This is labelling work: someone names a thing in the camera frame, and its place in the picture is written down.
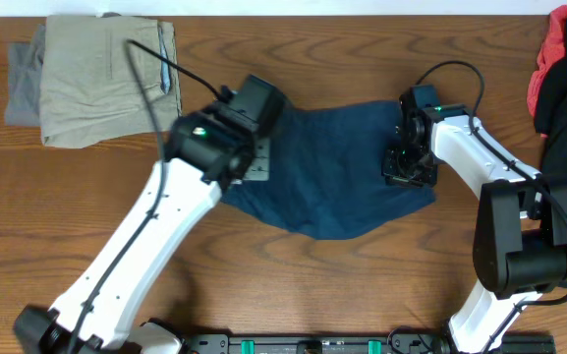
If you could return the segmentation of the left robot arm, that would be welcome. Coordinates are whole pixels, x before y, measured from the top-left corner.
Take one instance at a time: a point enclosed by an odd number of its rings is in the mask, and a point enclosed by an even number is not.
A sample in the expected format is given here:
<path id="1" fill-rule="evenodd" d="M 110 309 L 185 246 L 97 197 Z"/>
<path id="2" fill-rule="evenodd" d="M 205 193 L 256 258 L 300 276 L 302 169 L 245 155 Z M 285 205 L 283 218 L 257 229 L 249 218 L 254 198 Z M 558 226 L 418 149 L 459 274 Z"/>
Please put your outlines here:
<path id="1" fill-rule="evenodd" d="M 250 171 L 287 99 L 248 76 L 238 91 L 177 119 L 137 201 L 81 277 L 13 331 L 26 353 L 178 353 L 166 325 L 135 324 L 151 286 L 190 231 Z"/>

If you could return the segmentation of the folded khaki shorts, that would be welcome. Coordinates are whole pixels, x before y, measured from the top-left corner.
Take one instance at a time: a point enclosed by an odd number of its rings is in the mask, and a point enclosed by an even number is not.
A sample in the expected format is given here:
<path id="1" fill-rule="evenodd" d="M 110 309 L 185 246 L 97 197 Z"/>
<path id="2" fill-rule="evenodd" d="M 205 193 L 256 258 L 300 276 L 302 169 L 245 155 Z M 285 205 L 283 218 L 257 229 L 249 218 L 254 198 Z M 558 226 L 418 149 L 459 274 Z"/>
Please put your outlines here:
<path id="1" fill-rule="evenodd" d="M 50 16 L 40 81 L 43 143 L 85 148 L 150 133 L 149 99 L 161 130 L 181 112 L 177 72 L 159 61 L 176 58 L 169 22 L 115 16 Z"/>

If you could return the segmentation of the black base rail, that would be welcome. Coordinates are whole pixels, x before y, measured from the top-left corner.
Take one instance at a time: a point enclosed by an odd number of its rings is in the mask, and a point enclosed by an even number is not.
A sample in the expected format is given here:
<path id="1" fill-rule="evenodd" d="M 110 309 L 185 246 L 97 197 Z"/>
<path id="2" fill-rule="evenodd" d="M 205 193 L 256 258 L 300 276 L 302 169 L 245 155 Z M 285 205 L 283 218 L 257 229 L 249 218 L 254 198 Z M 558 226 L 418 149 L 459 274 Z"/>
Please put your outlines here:
<path id="1" fill-rule="evenodd" d="M 228 336 L 201 334 L 185 341 L 185 354 L 433 354 L 454 353 L 446 338 L 397 332 L 385 337 Z"/>

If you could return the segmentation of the red garment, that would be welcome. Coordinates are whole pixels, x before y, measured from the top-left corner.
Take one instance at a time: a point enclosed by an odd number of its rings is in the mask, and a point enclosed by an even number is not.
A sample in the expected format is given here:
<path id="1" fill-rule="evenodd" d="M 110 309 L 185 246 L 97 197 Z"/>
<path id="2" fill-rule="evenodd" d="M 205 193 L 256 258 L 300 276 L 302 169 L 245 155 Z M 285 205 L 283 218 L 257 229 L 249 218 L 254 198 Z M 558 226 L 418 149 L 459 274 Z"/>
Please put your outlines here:
<path id="1" fill-rule="evenodd" d="M 567 20 L 567 5 L 550 12 L 548 29 L 537 56 L 537 69 L 532 73 L 527 89 L 527 106 L 530 115 L 536 118 L 539 90 L 549 69 L 565 55 L 564 23 Z"/>

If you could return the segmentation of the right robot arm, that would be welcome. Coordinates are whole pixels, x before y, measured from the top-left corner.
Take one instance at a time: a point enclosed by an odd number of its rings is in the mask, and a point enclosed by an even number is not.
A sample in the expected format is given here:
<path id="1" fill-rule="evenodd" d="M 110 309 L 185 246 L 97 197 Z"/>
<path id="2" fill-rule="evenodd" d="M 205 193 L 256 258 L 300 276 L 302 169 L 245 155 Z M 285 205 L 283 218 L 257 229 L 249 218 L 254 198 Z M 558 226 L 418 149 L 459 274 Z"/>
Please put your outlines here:
<path id="1" fill-rule="evenodd" d="M 543 176 L 497 142 L 463 104 L 443 105 L 431 85 L 399 98 L 400 143 L 382 161 L 386 182 L 431 188 L 451 167 L 479 201 L 473 241 L 477 275 L 439 334 L 392 334 L 395 353 L 553 353 L 550 335 L 511 334 L 529 307 L 567 302 L 543 294 L 567 281 L 567 182 Z"/>

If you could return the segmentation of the folded grey garment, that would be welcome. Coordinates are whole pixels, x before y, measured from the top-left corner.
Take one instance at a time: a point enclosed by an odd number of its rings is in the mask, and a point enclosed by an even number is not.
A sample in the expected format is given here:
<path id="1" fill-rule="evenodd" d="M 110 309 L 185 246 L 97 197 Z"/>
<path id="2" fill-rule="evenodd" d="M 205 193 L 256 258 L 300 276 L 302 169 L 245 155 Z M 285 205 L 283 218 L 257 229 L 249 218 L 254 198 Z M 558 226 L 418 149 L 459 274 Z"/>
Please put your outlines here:
<path id="1" fill-rule="evenodd" d="M 45 54 L 45 25 L 30 42 L 8 45 L 8 103 L 4 120 L 9 126 L 38 127 L 40 81 Z"/>

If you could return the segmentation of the dark blue shorts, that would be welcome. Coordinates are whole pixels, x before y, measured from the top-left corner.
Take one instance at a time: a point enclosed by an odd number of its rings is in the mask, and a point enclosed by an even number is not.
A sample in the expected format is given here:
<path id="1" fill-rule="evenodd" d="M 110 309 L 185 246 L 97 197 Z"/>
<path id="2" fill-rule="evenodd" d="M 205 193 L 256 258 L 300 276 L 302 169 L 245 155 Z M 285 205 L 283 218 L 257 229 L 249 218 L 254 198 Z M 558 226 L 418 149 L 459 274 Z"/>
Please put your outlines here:
<path id="1" fill-rule="evenodd" d="M 231 187 L 224 204 L 315 240 L 347 240 L 434 203 L 430 188 L 385 182 L 385 151 L 400 142 L 395 101 L 287 108 L 270 137 L 269 177 Z"/>

